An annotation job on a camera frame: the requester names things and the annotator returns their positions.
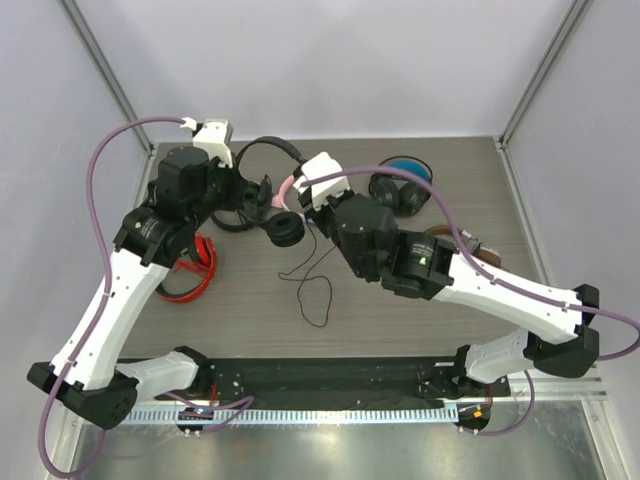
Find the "black wired on-ear headphones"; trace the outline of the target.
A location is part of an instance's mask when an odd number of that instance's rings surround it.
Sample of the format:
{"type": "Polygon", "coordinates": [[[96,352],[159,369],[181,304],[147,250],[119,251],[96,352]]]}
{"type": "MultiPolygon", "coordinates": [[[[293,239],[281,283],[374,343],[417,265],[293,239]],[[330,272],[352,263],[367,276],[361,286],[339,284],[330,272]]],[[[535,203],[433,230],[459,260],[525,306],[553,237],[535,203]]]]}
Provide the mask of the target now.
{"type": "Polygon", "coordinates": [[[244,222],[243,229],[247,230],[250,227],[260,227],[262,228],[268,235],[269,239],[272,243],[277,247],[291,247],[296,243],[299,243],[302,239],[306,231],[309,231],[313,240],[313,248],[309,256],[298,266],[294,267],[289,272],[279,272],[278,278],[283,281],[295,282],[298,284],[298,288],[296,291],[297,301],[300,309],[300,314],[305,322],[311,325],[314,328],[325,328],[329,321],[329,314],[333,300],[333,286],[330,279],[325,275],[311,275],[311,272],[314,268],[321,263],[322,260],[326,258],[333,250],[334,247],[331,247],[325,254],[319,257],[312,265],[310,265],[306,271],[306,273],[301,278],[294,278],[293,275],[295,272],[300,270],[302,267],[308,264],[311,261],[317,251],[318,247],[318,239],[316,237],[315,232],[313,231],[311,225],[313,221],[310,217],[302,212],[296,212],[290,210],[290,212],[280,210],[279,213],[276,213],[268,220],[263,220],[260,225],[249,225],[244,219],[242,213],[238,214],[239,218],[244,222]],[[313,281],[324,281],[328,286],[328,302],[325,312],[325,319],[322,323],[317,324],[312,322],[307,315],[305,314],[303,300],[302,300],[302,288],[310,282],[313,281]]]}

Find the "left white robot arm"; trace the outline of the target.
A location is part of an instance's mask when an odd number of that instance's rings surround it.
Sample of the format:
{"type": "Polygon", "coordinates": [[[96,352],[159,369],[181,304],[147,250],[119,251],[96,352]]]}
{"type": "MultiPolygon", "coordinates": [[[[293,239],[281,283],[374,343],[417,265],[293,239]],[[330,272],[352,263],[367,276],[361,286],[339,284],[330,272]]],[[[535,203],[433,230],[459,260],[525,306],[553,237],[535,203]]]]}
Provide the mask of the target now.
{"type": "Polygon", "coordinates": [[[212,362],[192,348],[130,364],[118,358],[147,300],[193,247],[199,228],[214,212],[237,207],[246,185],[227,147],[170,150],[143,203],[124,217],[104,281],[74,333],[51,362],[31,366],[28,381],[104,430],[137,403],[168,392],[205,397],[212,362]]]}

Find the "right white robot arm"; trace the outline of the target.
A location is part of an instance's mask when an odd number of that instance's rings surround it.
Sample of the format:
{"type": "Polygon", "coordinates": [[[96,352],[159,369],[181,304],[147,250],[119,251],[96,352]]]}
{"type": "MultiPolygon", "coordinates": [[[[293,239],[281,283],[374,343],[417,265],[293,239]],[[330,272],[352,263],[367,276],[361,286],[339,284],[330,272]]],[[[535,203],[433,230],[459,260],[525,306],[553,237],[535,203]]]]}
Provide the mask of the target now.
{"type": "Polygon", "coordinates": [[[361,194],[314,201],[309,214],[356,277],[397,296],[464,305],[517,325],[508,336],[457,350],[450,375],[462,395],[531,368],[580,378],[599,356],[598,333],[569,308],[575,290],[548,289],[491,266],[475,269],[452,243],[400,229],[390,208],[361,194]]]}

